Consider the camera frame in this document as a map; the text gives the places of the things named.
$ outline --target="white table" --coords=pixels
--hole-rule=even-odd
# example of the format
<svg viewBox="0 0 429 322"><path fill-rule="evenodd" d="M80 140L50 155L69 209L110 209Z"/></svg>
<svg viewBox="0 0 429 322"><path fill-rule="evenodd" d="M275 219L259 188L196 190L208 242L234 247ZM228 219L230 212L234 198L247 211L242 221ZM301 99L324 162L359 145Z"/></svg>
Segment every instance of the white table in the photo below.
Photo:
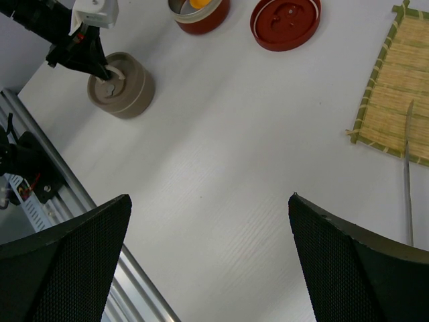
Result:
<svg viewBox="0 0 429 322"><path fill-rule="evenodd" d="M280 53L253 39L257 0L232 2L220 28L195 37L166 0L120 1L102 41L154 74L140 117L98 110L88 76L61 67L40 67L19 97L96 203L131 195L125 244L183 321L313 321L288 221L294 191L406 240L402 161L345 136L400 0L324 0L314 37ZM411 171L427 249L429 170Z"/></svg>

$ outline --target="sushi rolling mat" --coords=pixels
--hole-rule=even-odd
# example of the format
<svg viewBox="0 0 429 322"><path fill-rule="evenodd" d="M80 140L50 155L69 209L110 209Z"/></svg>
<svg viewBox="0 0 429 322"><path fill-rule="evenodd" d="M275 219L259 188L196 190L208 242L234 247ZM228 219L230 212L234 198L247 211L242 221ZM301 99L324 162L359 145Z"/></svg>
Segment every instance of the sushi rolling mat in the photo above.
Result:
<svg viewBox="0 0 429 322"><path fill-rule="evenodd" d="M406 115L414 100L410 161L429 166L429 13L409 4L393 7L397 16L347 135L353 143L403 158Z"/></svg>

